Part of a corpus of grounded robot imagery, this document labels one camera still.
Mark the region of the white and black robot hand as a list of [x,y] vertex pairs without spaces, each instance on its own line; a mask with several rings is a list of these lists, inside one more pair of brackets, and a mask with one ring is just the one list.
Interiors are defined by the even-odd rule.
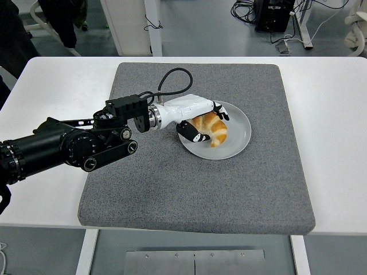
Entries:
[[227,110],[218,102],[196,95],[186,95],[149,108],[150,127],[163,129],[175,122],[177,132],[190,142],[210,141],[217,147],[227,139]]

